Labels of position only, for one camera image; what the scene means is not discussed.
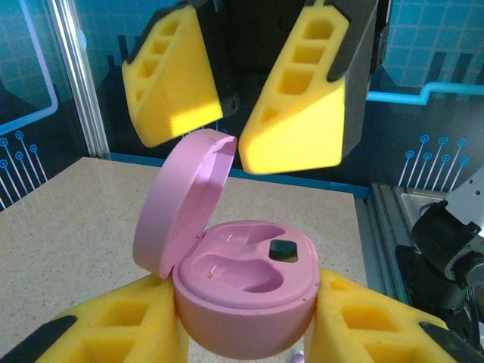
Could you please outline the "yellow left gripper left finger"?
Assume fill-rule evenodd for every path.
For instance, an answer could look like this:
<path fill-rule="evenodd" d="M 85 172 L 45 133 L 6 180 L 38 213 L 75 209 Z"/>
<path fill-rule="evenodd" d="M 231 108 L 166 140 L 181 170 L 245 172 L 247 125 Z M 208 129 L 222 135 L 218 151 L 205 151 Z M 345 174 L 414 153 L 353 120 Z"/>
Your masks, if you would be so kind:
<path fill-rule="evenodd" d="M 186 362 L 172 280 L 147 275 L 60 313 L 3 362 Z"/>

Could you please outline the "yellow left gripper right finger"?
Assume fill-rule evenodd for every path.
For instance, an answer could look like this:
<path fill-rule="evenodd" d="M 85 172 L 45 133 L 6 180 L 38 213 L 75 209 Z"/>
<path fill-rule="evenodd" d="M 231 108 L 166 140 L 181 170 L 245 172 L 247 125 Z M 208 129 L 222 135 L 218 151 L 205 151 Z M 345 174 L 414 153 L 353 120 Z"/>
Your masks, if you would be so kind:
<path fill-rule="evenodd" d="M 321 270 L 308 362 L 481 362 L 441 319 Z"/>

